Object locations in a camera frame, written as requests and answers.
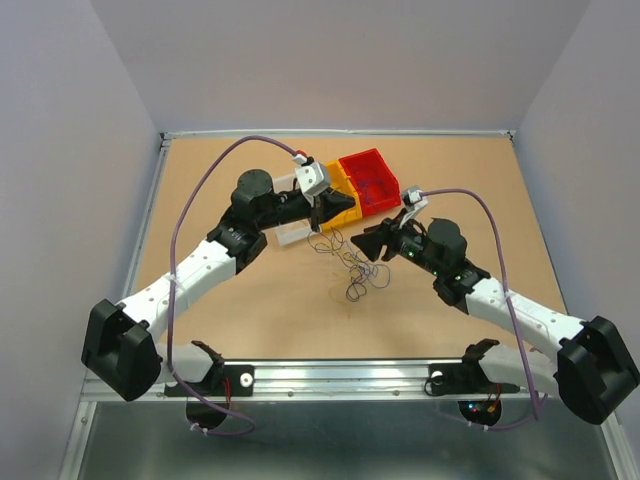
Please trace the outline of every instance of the yellow bin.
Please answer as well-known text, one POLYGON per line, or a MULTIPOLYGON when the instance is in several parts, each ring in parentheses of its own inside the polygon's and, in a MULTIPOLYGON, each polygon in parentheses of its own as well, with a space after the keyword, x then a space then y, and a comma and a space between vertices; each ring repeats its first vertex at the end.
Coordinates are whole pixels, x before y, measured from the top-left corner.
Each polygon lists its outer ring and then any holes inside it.
POLYGON ((323 232, 331 230, 332 227, 340 228, 343 225, 355 222, 356 220, 360 220, 362 218, 360 196, 358 195, 358 192, 356 192, 356 189, 353 188, 351 180, 344 171, 344 168, 342 168, 340 162, 336 160, 335 162, 327 163, 326 167, 327 170, 329 170, 329 176, 331 177, 331 188, 353 197, 356 201, 356 206, 336 215, 327 223, 323 223, 321 225, 323 232))

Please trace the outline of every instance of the metal floor panel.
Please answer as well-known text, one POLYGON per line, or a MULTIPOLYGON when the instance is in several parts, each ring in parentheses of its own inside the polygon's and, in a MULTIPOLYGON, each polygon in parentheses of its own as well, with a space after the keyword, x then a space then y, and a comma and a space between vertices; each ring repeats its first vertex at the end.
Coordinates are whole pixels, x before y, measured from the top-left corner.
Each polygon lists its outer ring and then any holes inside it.
MULTIPOLYGON (((503 406, 503 421, 528 412, 526 399, 509 399, 503 406)), ((487 433, 445 417, 443 412, 457 412, 452 401, 240 408, 259 429, 247 437, 215 438, 189 431, 182 402, 99 403, 80 478, 616 478, 602 430, 558 401, 548 402, 539 423, 487 433)))

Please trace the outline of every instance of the gray wall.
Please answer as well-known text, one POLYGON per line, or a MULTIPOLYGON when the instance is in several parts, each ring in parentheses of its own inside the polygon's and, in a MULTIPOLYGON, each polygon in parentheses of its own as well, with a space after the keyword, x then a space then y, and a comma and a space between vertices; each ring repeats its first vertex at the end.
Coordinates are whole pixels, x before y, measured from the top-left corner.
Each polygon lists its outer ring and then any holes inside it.
POLYGON ((158 147, 88 0, 3 4, 0 132, 0 477, 55 478, 158 147))
MULTIPOLYGON (((516 135, 570 311, 602 314, 640 362, 640 2, 594 0, 516 135)), ((620 408, 640 455, 640 393, 620 408)))
POLYGON ((518 126, 588 0, 93 0, 161 131, 518 126))

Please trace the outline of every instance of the wooden table surface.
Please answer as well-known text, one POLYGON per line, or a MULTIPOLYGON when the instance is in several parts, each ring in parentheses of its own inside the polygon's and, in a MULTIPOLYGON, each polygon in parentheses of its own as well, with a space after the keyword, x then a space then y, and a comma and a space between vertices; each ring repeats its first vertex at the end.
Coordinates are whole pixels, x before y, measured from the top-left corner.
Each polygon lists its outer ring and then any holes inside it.
MULTIPOLYGON (((505 138, 358 137, 281 139, 316 160, 377 148, 400 188, 463 187, 478 193, 493 212, 502 237, 510 286, 554 310, 563 310, 549 258, 509 140, 505 138)), ((231 139, 173 140, 157 192, 142 254, 137 289, 169 268, 169 241, 185 201, 204 171, 231 139)), ((274 178, 294 164, 280 149, 248 143, 232 153, 196 199, 178 240, 178 259, 188 255, 218 223, 242 172, 267 170, 274 178)), ((342 229, 345 238, 393 216, 394 209, 342 229)), ((418 220, 432 217, 460 225, 468 258, 499 277, 489 222, 463 195, 434 197, 418 220)), ((339 259, 318 254, 306 241, 269 246, 239 276, 219 285, 177 322, 175 341, 197 339, 226 358, 330 359, 460 356, 483 338, 515 345, 512 335, 447 307, 433 278, 402 258, 389 262, 386 289, 369 288, 357 303, 344 297, 347 270, 339 259)))

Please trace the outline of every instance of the tangled wire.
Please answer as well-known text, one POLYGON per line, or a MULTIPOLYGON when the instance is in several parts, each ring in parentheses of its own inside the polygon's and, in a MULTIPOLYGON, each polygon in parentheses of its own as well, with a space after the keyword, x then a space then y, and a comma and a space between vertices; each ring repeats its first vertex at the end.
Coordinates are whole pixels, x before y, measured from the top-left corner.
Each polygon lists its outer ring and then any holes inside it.
POLYGON ((354 252, 353 248, 347 240, 344 239, 342 232, 337 228, 331 228, 331 236, 324 233, 307 235, 307 242, 317 253, 329 253, 337 256, 342 264, 349 271, 349 285, 345 291, 345 297, 350 302, 357 302, 361 297, 367 294, 367 285, 373 288, 386 288, 391 282, 391 270, 387 265, 380 263, 371 263, 367 259, 361 259, 361 252, 354 252), (375 282, 378 277, 386 281, 375 282))

